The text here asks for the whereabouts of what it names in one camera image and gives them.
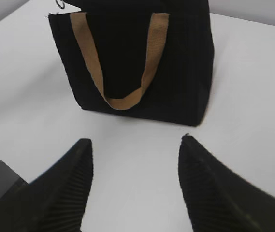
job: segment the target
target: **black plastic piece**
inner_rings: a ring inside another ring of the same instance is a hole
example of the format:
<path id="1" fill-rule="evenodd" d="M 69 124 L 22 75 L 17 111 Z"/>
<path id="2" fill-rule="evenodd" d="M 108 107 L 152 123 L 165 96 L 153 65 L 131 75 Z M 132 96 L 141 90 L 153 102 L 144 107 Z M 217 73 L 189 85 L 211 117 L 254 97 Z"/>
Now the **black plastic piece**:
<path id="1" fill-rule="evenodd" d="M 0 232 L 79 232 L 92 177 L 92 143 L 81 139 L 30 185 L 0 199 Z"/>
<path id="2" fill-rule="evenodd" d="M 182 139 L 178 174 L 195 232 L 275 232 L 275 198 L 228 169 L 192 136 Z"/>

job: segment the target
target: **white table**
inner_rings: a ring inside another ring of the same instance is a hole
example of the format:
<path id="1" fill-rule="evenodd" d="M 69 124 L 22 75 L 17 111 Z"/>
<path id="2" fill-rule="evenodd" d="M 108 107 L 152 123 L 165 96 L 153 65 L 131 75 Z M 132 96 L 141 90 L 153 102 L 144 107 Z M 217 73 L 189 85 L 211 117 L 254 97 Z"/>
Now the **white table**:
<path id="1" fill-rule="evenodd" d="M 46 18 L 60 11 L 53 0 L 33 0 L 0 22 L 0 159 L 30 182 L 91 138 L 82 230 L 192 231 L 177 176 L 186 133 L 275 196 L 274 26 L 211 15 L 213 87 L 204 122 L 193 128 L 80 109 Z"/>

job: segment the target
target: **black ribbed object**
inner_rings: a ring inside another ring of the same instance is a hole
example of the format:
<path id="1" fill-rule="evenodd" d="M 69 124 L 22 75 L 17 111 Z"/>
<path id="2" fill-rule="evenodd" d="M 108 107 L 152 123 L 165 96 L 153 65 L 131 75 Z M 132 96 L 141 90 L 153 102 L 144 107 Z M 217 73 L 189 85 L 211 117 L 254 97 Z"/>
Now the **black ribbed object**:
<path id="1" fill-rule="evenodd" d="M 30 185 L 0 200 L 0 232 L 79 232 L 92 178 L 92 143 L 81 139 Z"/>
<path id="2" fill-rule="evenodd" d="M 232 172 L 191 136 L 182 139 L 178 174 L 195 232 L 275 232 L 275 198 Z"/>

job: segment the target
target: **black tote bag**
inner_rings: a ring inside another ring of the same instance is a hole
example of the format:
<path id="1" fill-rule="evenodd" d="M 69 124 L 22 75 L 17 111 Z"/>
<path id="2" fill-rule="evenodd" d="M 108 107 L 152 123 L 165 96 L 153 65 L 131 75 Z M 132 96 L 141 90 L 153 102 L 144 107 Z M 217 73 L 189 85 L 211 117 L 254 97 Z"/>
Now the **black tote bag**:
<path id="1" fill-rule="evenodd" d="M 207 0 L 65 2 L 81 11 L 49 22 L 82 109 L 200 124 L 214 58 Z"/>

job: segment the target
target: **brown canvas strap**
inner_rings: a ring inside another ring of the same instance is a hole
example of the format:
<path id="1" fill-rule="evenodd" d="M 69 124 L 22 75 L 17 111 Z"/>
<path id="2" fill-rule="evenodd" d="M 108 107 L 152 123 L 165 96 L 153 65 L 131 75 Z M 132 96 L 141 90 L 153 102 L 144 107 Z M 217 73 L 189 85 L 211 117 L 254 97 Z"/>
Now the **brown canvas strap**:
<path id="1" fill-rule="evenodd" d="M 138 104 L 153 80 L 161 60 L 165 47 L 169 14 L 152 14 L 148 29 L 146 61 L 144 73 L 141 78 L 141 87 L 122 99 L 114 99 L 105 96 L 102 68 L 96 46 L 87 23 L 86 13 L 71 13 L 70 17 L 72 29 L 84 57 L 86 67 L 88 68 L 92 80 L 104 100 L 116 110 L 127 110 Z"/>

